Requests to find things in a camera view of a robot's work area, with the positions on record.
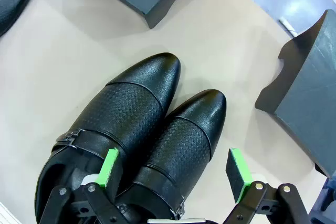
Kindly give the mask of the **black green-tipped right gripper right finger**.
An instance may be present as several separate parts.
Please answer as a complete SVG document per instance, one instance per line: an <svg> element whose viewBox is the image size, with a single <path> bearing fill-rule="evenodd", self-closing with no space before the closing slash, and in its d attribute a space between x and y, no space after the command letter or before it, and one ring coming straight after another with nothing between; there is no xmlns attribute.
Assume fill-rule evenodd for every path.
<svg viewBox="0 0 336 224"><path fill-rule="evenodd" d="M273 188L253 180L238 148L228 151L226 175L236 205L224 223L251 223L256 214L265 215L273 224L311 222L296 186L285 183Z"/></svg>

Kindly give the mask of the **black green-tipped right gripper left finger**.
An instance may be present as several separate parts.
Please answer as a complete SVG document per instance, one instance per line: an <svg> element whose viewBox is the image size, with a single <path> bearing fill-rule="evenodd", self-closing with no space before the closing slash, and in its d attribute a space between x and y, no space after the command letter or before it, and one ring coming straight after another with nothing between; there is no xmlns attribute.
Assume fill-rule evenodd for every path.
<svg viewBox="0 0 336 224"><path fill-rule="evenodd" d="M58 185L51 190L39 223L126 223L115 205L123 173L118 149L109 149L98 174L88 175L76 190Z"/></svg>

